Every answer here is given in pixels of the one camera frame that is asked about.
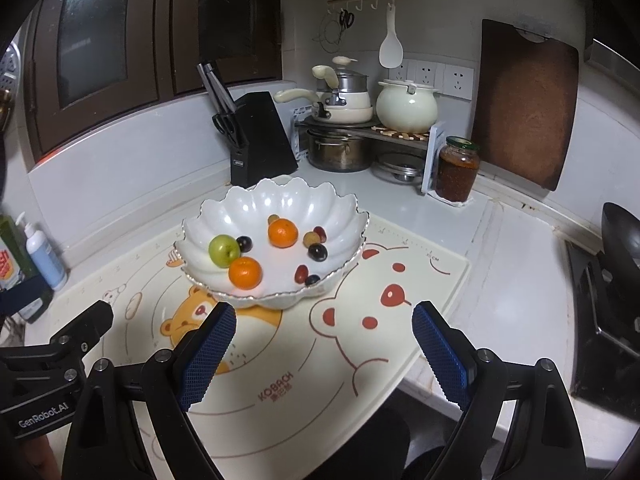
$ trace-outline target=frying pan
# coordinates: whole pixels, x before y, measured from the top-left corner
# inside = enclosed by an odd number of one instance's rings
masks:
[[[602,243],[613,283],[640,306],[640,220],[607,202],[602,207]]]

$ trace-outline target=white countertop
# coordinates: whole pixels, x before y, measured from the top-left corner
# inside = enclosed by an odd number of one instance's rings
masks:
[[[384,182],[370,171],[327,173],[303,162],[296,175],[312,186],[329,181],[339,194],[355,193],[361,208],[465,255],[471,261],[471,273],[447,322],[463,330],[476,348],[491,348],[503,360],[534,364],[541,357],[551,358],[565,385],[570,384],[574,364],[574,302],[564,241],[551,225],[530,216],[526,207],[517,209],[475,191],[469,205],[452,208],[418,195],[411,186]],[[218,188],[202,198],[220,199],[226,189]],[[99,251],[74,268],[67,286],[178,225],[185,216],[197,214],[200,202],[201,199],[191,201],[124,235],[109,249]],[[48,341],[52,309],[28,327],[27,344]],[[460,415],[457,405],[444,397],[423,358],[409,371],[401,388],[448,416]],[[572,403],[587,465],[613,466],[635,435],[638,424],[581,400],[572,399]],[[494,434],[499,440],[506,438],[513,407],[514,402],[507,402],[502,409]]]

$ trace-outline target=green apple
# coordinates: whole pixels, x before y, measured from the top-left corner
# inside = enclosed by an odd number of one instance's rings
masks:
[[[227,269],[240,257],[240,245],[229,235],[218,235],[209,243],[209,257],[217,266]]]

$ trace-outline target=fruit bowl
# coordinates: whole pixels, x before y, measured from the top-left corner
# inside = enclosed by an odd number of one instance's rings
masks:
[[[292,221],[299,233],[288,248],[274,247],[268,237],[268,217],[278,215]],[[182,270],[193,283],[206,288],[217,300],[235,308],[260,304],[274,310],[289,308],[309,296],[322,296],[358,263],[365,243],[369,213],[358,211],[353,194],[339,196],[325,182],[310,187],[302,178],[279,185],[261,180],[254,188],[232,187],[223,200],[205,200],[197,218],[182,222],[184,240],[175,249],[184,261]],[[308,255],[303,235],[321,226],[326,232],[327,258],[317,262]],[[218,235],[248,236],[253,242],[249,256],[260,263],[262,281],[251,290],[237,288],[228,269],[213,263],[209,243]],[[294,280],[300,265],[320,280],[306,286]]]

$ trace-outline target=human hand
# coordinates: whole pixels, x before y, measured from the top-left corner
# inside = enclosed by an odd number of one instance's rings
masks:
[[[20,448],[27,462],[33,466],[42,477],[42,480],[60,480],[56,457],[53,455],[53,450],[46,435],[28,440]]]

